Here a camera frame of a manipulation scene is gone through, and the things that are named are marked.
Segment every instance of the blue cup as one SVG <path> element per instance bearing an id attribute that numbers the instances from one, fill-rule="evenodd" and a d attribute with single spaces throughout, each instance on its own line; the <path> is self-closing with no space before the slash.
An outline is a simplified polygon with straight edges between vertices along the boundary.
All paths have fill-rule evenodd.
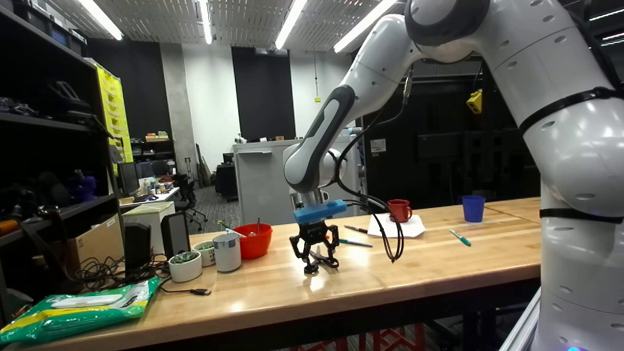
<path id="1" fill-rule="evenodd" d="M 463 220 L 465 222 L 483 222 L 485 197 L 481 195 L 461 195 Z"/>

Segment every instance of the workbench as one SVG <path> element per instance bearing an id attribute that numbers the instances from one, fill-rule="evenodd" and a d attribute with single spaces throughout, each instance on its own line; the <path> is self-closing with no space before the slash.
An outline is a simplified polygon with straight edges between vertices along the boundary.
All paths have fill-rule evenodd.
<path id="1" fill-rule="evenodd" d="M 539 277 L 535 197 L 485 203 L 479 224 L 463 222 L 457 205 L 413 212 L 426 232 L 405 240 L 405 251 L 393 263 L 379 238 L 342 228 L 366 228 L 368 216 L 333 218 L 327 224 L 337 224 L 342 238 L 370 242 L 372 247 L 339 245 L 339 269 L 319 267 L 317 275 L 307 277 L 288 242 L 298 226 L 272 226 L 266 255 L 243 261 L 233 273 L 206 267 L 190 283 L 167 284 L 208 286 L 210 296 L 157 292 L 138 322 L 42 349 L 157 349 L 157 343 L 274 349 L 452 314 L 479 316 L 532 296 Z M 471 247 L 461 245 L 450 228 L 463 234 Z M 212 236 L 194 234 L 190 242 Z"/>

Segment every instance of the fluorescent light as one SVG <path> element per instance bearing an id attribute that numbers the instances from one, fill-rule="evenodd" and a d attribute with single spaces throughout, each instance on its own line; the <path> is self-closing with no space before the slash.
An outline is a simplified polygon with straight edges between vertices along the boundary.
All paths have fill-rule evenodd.
<path id="1" fill-rule="evenodd" d="M 613 39 L 619 39 L 619 37 L 624 37 L 624 31 L 613 33 L 613 35 L 606 35 L 606 37 L 602 37 L 602 41 L 613 41 Z"/>
<path id="2" fill-rule="evenodd" d="M 354 41 L 362 31 L 366 31 L 379 15 L 391 8 L 395 0 L 381 0 L 372 11 L 366 13 L 342 39 L 333 45 L 333 50 L 342 50 L 350 41 Z"/>
<path id="3" fill-rule="evenodd" d="M 612 45 L 619 45 L 619 43 L 624 43 L 624 39 L 619 39 L 619 41 L 600 43 L 600 47 L 612 47 Z"/>
<path id="4" fill-rule="evenodd" d="M 300 11 L 303 10 L 305 2 L 307 0 L 294 0 L 292 2 L 290 11 L 286 15 L 286 21 L 280 25 L 280 31 L 278 31 L 278 35 L 274 39 L 274 49 L 282 49 L 284 47 L 284 43 L 286 43 L 286 39 L 288 39 L 288 35 L 292 31 Z"/>
<path id="5" fill-rule="evenodd" d="M 598 21 L 602 17 L 610 17 L 610 15 L 615 15 L 615 13 L 624 13 L 624 8 L 613 10 L 613 11 L 606 11 L 606 13 L 594 15 L 594 17 L 588 17 L 588 21 Z"/>
<path id="6" fill-rule="evenodd" d="M 79 0 L 79 4 L 105 31 L 108 31 L 108 35 L 112 35 L 116 41 L 122 39 L 118 27 L 110 21 L 106 13 L 101 11 L 101 8 L 93 0 Z"/>
<path id="7" fill-rule="evenodd" d="M 210 29 L 208 0 L 196 0 L 196 4 L 198 4 L 202 39 L 206 41 L 206 45 L 210 45 L 212 43 L 212 29 Z"/>

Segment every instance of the box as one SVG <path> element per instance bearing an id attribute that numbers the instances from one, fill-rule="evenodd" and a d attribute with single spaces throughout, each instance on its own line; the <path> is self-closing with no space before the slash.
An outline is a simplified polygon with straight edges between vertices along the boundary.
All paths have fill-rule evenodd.
<path id="1" fill-rule="evenodd" d="M 122 236 L 118 214 L 95 224 L 87 232 L 66 242 L 66 269 L 79 271 L 83 259 L 105 261 L 106 257 L 122 259 Z"/>

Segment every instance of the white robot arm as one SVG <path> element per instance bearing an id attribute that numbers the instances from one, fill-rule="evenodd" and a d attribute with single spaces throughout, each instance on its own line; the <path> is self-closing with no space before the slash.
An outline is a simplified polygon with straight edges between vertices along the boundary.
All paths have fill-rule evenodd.
<path id="1" fill-rule="evenodd" d="M 321 185 L 317 166 L 339 127 L 378 109 L 413 60 L 475 50 L 541 175 L 532 349 L 621 349 L 624 101 L 576 23 L 557 0 L 407 0 L 405 29 L 389 21 L 401 23 L 381 19 L 305 138 L 284 154 L 290 187 Z"/>

